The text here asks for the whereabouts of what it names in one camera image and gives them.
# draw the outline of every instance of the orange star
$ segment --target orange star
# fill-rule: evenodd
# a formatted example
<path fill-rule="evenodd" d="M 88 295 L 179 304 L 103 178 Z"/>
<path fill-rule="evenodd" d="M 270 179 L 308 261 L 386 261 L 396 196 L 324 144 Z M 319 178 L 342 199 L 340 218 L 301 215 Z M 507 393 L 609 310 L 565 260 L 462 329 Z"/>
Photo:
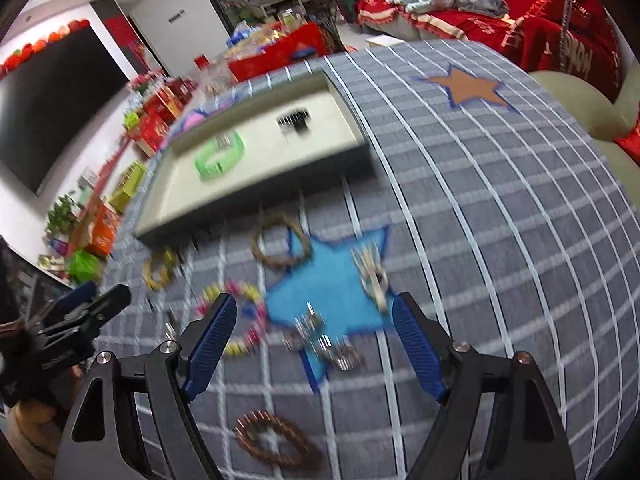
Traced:
<path fill-rule="evenodd" d="M 474 99 L 484 99 L 488 103 L 510 108 L 508 102 L 495 91 L 502 84 L 501 82 L 473 76 L 453 65 L 449 65 L 449 75 L 428 77 L 425 81 L 436 83 L 447 89 L 451 108 L 458 108 Z"/>

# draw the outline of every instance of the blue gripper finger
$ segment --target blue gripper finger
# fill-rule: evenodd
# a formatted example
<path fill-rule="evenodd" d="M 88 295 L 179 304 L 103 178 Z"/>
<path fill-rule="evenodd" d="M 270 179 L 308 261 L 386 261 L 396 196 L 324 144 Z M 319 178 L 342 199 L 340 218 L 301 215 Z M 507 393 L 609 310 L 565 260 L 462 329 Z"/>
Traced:
<path fill-rule="evenodd" d="M 420 386 L 438 402 L 442 402 L 447 393 L 447 387 L 442 382 L 440 357 L 401 296 L 397 296 L 394 300 L 392 317 L 402 346 L 420 381 Z"/>
<path fill-rule="evenodd" d="M 77 306 L 88 303 L 98 293 L 98 285 L 95 282 L 84 282 L 70 293 L 56 300 L 55 310 L 62 314 L 68 314 Z"/>
<path fill-rule="evenodd" d="M 191 353 L 186 380 L 182 386 L 187 402 L 191 402 L 198 394 L 207 389 L 236 325 L 236 315 L 236 300 L 229 296 Z"/>

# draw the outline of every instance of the potted plant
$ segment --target potted plant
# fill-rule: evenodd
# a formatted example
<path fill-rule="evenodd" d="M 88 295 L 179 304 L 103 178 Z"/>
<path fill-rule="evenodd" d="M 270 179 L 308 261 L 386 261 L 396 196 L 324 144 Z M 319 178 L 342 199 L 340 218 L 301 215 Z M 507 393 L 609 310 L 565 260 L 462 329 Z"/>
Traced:
<path fill-rule="evenodd" d="M 74 213 L 76 202 L 68 195 L 59 196 L 47 214 L 45 232 L 49 238 L 68 237 L 78 224 Z"/>

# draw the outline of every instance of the brown twisted ring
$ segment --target brown twisted ring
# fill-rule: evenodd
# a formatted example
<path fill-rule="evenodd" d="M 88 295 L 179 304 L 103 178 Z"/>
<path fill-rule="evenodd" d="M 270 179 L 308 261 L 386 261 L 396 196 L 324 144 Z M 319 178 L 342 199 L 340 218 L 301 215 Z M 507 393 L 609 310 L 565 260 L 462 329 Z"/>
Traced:
<path fill-rule="evenodd" d="M 294 254 L 292 256 L 267 256 L 260 250 L 260 247 L 258 247 L 258 240 L 260 239 L 260 236 L 268 229 L 276 227 L 277 225 L 286 225 L 291 229 L 293 234 L 298 237 L 300 244 L 302 245 L 302 254 Z M 305 235 L 302 227 L 282 213 L 274 214 L 262 220 L 251 238 L 251 252 L 254 255 L 254 258 L 265 267 L 269 267 L 273 270 L 283 270 L 295 267 L 310 258 L 312 251 L 311 241 L 308 236 Z"/>
<path fill-rule="evenodd" d="M 260 447 L 258 433 L 271 428 L 292 443 L 300 456 L 285 456 L 276 454 Z M 311 444 L 305 436 L 289 421 L 279 418 L 269 412 L 256 410 L 245 413 L 238 419 L 236 437 L 242 448 L 260 462 L 275 464 L 290 469 L 313 469 L 320 458 L 316 446 Z"/>

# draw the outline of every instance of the gray plaid rug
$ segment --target gray plaid rug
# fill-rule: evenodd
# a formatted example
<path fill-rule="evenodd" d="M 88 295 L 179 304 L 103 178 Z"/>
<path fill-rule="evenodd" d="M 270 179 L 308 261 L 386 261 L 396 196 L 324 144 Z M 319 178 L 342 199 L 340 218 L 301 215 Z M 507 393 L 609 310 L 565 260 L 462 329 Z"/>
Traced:
<path fill-rule="evenodd" d="M 417 80 L 445 75 L 450 64 L 502 81 L 498 93 L 518 113 L 480 101 L 452 110 L 443 88 Z M 393 290 L 410 292 L 428 316 L 481 352 L 531 352 L 561 412 L 577 477 L 593 477 L 640 399 L 640 229 L 603 156 L 535 81 L 477 43 L 434 41 L 332 56 L 234 92 L 258 92 L 316 68 L 367 125 L 376 175 L 366 183 L 337 178 L 321 194 L 301 190 L 299 200 L 276 210 L 297 215 L 303 228 L 326 240 L 389 224 L 386 270 Z M 152 313 L 140 276 L 149 251 L 132 236 L 148 183 L 127 209 L 104 279 L 104 288 L 127 283 L 134 297 L 98 340 L 98 350 L 118 356 L 158 345 L 167 309 L 184 328 L 196 317 L 193 295 L 211 282 L 249 280 L 264 292 L 280 279 L 249 250 L 258 212 L 229 219 L 172 240 L 185 259 L 185 277 L 151 297 Z M 284 231 L 269 233 L 265 244 L 268 252 L 284 251 Z M 248 323 L 241 319 L 236 332 Z M 380 332 L 353 342 L 366 364 L 351 374 L 331 372 L 316 395 L 278 333 L 254 354 L 222 359 L 191 409 L 226 478 L 405 477 L 437 405 L 421 391 L 397 335 Z M 481 403 L 471 469 L 491 402 Z M 240 449 L 232 433 L 236 419 L 258 408 L 299 425 L 322 450 L 321 469 L 281 471 Z M 146 399 L 138 409 L 152 465 L 165 475 Z M 288 450 L 273 437 L 267 445 Z"/>

